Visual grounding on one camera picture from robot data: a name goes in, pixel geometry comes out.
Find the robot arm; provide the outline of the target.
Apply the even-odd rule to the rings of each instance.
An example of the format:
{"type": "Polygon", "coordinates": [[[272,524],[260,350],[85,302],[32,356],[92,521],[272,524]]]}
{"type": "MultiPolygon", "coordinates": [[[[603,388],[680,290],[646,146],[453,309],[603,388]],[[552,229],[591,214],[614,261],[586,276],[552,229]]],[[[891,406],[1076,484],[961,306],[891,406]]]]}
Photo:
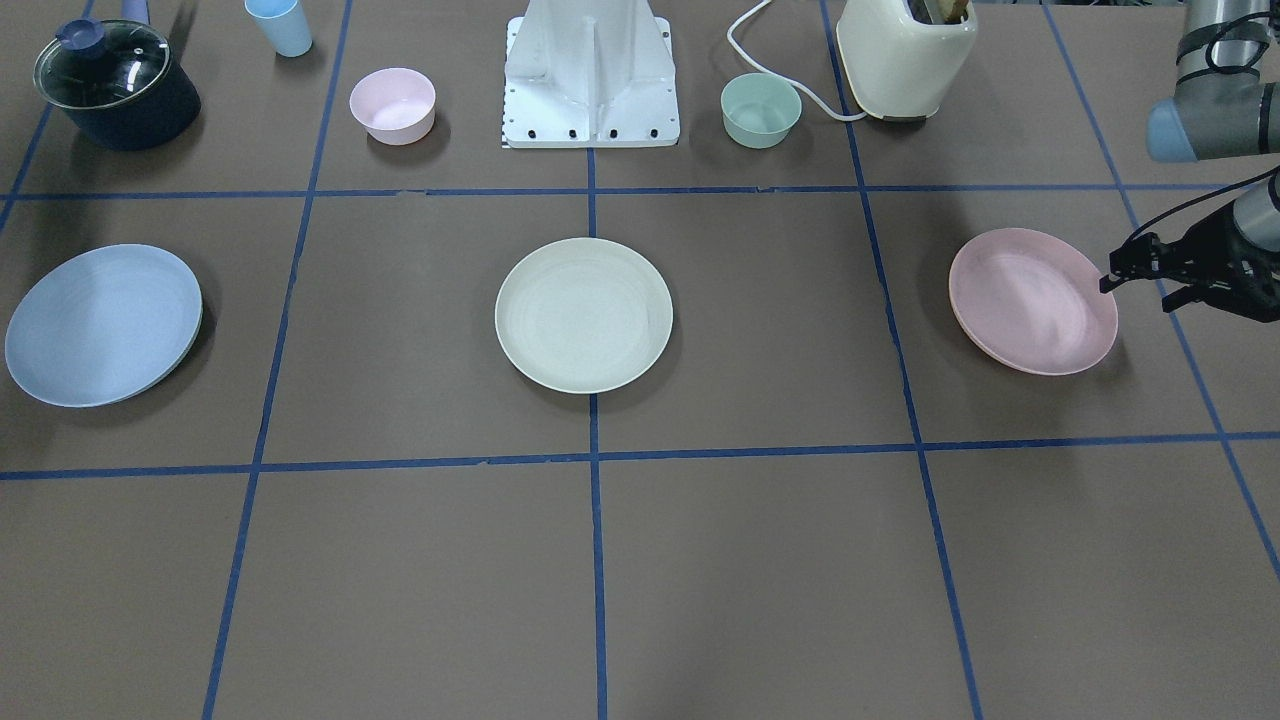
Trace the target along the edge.
{"type": "MultiPolygon", "coordinates": [[[[1147,119],[1146,146],[1161,163],[1265,156],[1279,150],[1279,91],[1260,77],[1277,44],[1275,1],[1189,1],[1170,97],[1147,119]]],[[[1143,224],[1108,256],[1102,293],[1129,281],[1174,281],[1172,313],[1206,304],[1254,322],[1279,316],[1277,172],[1235,183],[1229,204],[1165,243],[1143,224]]]]}

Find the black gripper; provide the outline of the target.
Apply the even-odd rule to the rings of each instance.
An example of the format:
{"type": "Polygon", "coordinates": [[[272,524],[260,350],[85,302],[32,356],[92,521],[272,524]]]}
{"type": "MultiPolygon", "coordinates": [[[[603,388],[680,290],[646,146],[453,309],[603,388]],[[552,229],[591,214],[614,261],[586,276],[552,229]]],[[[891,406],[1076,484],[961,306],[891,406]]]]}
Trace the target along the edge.
{"type": "Polygon", "coordinates": [[[1165,313],[1204,304],[1253,322],[1279,319],[1277,254],[1251,243],[1226,206],[1192,225],[1165,251],[1157,234],[1125,240],[1108,255],[1100,292],[1111,293],[1130,281],[1165,277],[1181,286],[1162,299],[1165,313]]]}

